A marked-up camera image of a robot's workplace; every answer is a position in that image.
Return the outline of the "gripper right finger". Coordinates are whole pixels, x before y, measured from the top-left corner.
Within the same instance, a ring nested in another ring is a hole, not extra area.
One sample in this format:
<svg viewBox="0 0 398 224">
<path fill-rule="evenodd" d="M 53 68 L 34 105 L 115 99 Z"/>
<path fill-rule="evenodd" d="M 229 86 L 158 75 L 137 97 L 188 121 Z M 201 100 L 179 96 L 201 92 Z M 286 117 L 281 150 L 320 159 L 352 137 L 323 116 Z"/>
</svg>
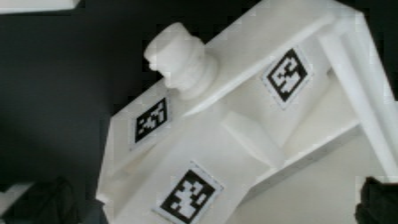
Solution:
<svg viewBox="0 0 398 224">
<path fill-rule="evenodd" d="M 398 183 L 366 178 L 353 217 L 357 224 L 398 224 Z"/>
</svg>

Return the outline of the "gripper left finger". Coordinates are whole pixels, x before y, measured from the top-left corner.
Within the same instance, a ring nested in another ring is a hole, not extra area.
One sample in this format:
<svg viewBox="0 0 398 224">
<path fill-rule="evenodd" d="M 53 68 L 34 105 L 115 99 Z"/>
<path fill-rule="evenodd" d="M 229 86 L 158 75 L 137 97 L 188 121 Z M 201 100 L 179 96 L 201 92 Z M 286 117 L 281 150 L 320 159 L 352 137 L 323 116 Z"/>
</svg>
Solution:
<svg viewBox="0 0 398 224">
<path fill-rule="evenodd" d="M 0 224 L 83 224 L 73 185 L 50 181 L 0 181 Z"/>
</svg>

